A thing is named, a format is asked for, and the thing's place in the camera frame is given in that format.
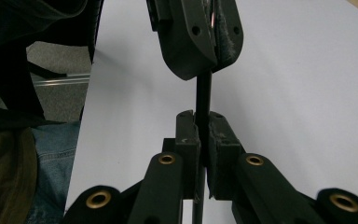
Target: brown fabric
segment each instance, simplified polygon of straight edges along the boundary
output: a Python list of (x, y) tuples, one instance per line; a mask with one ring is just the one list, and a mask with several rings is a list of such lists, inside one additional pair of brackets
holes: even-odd
[(25, 221), (34, 197), (36, 169), (31, 129), (0, 131), (0, 224)]

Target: brass insert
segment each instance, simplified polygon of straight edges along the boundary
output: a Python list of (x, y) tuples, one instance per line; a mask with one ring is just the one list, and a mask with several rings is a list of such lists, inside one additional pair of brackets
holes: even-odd
[(169, 165), (175, 162), (175, 157), (172, 155), (162, 155), (158, 158), (158, 161), (161, 164)]
[(333, 205), (347, 212), (358, 212), (358, 203), (346, 195), (338, 193), (332, 194), (330, 195), (330, 201)]
[(252, 165), (263, 165), (264, 164), (263, 159), (261, 159), (258, 156), (248, 156), (248, 157), (246, 157), (246, 161)]
[(112, 196), (110, 195), (109, 191), (102, 189), (88, 197), (86, 200), (86, 206), (92, 209), (101, 208), (107, 205), (111, 198)]

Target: white background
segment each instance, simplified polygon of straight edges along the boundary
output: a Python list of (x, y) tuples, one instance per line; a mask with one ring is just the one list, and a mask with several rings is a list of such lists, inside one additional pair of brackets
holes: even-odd
[[(212, 110), (297, 190), (358, 195), (358, 9), (342, 0), (237, 5), (244, 47), (213, 76)], [(195, 80), (163, 62), (145, 0), (105, 1), (67, 207), (95, 185), (141, 180), (195, 95)], [(207, 203), (204, 223), (235, 223), (230, 203)]]

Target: denim jeans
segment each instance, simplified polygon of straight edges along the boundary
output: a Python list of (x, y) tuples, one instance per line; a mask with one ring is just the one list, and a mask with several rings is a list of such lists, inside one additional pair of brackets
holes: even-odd
[(27, 224), (60, 223), (71, 179), (80, 122), (33, 128), (37, 184)]

